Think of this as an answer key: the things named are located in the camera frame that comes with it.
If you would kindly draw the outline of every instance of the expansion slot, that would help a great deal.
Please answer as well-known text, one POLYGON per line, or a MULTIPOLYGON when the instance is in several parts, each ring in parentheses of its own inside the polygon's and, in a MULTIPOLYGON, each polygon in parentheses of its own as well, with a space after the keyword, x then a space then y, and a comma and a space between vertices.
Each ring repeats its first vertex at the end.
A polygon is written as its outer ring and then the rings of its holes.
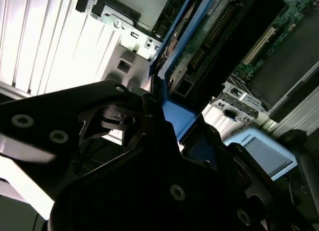
POLYGON ((248 65, 258 54, 260 49, 269 41, 269 38, 276 32, 276 29, 270 27, 263 36, 257 41, 255 46, 249 51, 247 56, 243 60, 243 64, 248 65))

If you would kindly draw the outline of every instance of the green circuit board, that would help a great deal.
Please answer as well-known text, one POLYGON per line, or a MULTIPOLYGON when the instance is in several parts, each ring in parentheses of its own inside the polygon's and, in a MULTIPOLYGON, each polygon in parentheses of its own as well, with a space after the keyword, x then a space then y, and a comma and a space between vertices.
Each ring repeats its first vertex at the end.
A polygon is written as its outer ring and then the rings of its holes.
POLYGON ((309 10, 314 8, 317 0, 284 1, 286 3, 285 8, 270 25, 270 28, 274 28, 276 31, 269 39, 267 39, 267 42, 260 47, 258 52, 254 54, 253 59, 249 63, 246 62, 246 64, 244 64, 245 62, 242 62, 235 69, 233 74, 241 81, 248 82, 253 77, 254 73, 267 60, 267 57, 270 56, 282 43, 285 37, 298 26, 298 23, 303 17, 307 16, 309 10))

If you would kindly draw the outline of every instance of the screw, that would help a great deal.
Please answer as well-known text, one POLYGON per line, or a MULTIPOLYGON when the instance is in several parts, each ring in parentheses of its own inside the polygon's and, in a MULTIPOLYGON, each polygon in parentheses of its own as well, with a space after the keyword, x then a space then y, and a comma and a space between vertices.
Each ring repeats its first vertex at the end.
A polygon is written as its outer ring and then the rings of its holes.
POLYGON ((244 152, 244 149, 242 148, 241 145, 237 145, 236 147, 237 147, 237 149, 239 150, 239 152, 244 152))
POLYGON ((119 85, 116 85, 115 88, 116 88, 116 90, 118 90, 121 93, 124 92, 124 89, 121 86, 119 86, 119 85))
POLYGON ((239 209, 237 211, 237 215, 238 215, 238 218, 240 219, 241 222, 243 222, 247 226, 250 226, 250 224, 251 224, 250 217, 244 210, 239 209))
POLYGON ((300 228, 296 224, 291 224, 291 228, 293 231, 300 231, 300 228))
POLYGON ((34 120, 32 117, 25 114, 18 114, 11 118, 11 122, 13 125, 21 128, 27 128, 34 124, 34 120))
POLYGON ((58 144, 63 144, 69 139, 69 135, 63 130, 54 130, 50 132, 50 139, 58 144))
POLYGON ((185 199, 185 191, 179 185, 172 185, 170 187, 170 193, 176 200, 183 201, 185 199))
POLYGON ((114 21, 115 28, 120 28, 122 26, 122 23, 117 19, 114 21))

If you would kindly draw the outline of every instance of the silver metal plate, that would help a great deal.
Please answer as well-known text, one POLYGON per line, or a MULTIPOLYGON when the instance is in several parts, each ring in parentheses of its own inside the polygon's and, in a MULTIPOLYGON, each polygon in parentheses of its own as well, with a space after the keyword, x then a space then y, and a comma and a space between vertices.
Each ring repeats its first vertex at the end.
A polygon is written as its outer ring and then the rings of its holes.
POLYGON ((151 31, 168 0, 119 0, 141 14, 138 25, 151 31))

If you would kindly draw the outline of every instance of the white label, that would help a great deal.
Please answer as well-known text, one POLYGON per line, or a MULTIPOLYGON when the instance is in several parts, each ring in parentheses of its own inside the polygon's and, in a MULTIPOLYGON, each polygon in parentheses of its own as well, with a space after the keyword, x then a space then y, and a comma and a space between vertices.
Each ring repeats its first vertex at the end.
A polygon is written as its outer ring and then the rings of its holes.
POLYGON ((214 2, 211 4, 211 7, 209 8, 207 12, 207 15, 211 15, 214 12, 214 10, 216 9, 220 1, 221 0, 214 0, 214 2))

